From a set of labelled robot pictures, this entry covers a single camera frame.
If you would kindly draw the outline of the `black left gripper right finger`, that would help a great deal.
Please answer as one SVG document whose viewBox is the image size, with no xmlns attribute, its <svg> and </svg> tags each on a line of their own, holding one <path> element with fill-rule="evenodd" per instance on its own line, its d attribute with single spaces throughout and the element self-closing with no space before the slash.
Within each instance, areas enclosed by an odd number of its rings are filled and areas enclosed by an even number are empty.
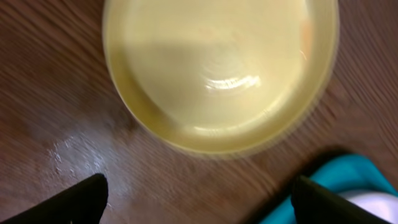
<svg viewBox="0 0 398 224">
<path fill-rule="evenodd" d="M 296 179 L 291 196 L 297 224 L 388 224 L 305 176 Z"/>
</svg>

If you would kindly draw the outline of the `white plate with thin smear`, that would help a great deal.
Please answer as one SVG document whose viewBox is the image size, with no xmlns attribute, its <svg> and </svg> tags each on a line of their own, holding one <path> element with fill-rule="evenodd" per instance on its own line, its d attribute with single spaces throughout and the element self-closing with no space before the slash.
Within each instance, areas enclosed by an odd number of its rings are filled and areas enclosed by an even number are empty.
<svg viewBox="0 0 398 224">
<path fill-rule="evenodd" d="M 339 196 L 390 223 L 397 223 L 397 196 L 370 190 L 352 190 Z"/>
</svg>

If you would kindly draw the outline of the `yellow plate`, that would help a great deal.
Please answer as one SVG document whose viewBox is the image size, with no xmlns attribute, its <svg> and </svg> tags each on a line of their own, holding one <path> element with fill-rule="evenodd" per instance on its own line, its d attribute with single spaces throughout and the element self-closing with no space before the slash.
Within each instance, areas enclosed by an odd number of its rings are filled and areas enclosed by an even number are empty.
<svg viewBox="0 0 398 224">
<path fill-rule="evenodd" d="M 103 47 L 148 132 L 232 157 L 275 144 L 317 105 L 339 24 L 337 1 L 106 1 Z"/>
</svg>

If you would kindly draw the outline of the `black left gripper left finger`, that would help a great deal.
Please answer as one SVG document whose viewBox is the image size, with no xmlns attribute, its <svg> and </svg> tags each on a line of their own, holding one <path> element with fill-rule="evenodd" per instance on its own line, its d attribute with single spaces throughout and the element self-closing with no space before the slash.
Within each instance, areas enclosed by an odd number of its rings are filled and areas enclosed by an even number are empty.
<svg viewBox="0 0 398 224">
<path fill-rule="evenodd" d="M 108 181 L 97 173 L 2 224 L 99 224 L 108 203 Z"/>
</svg>

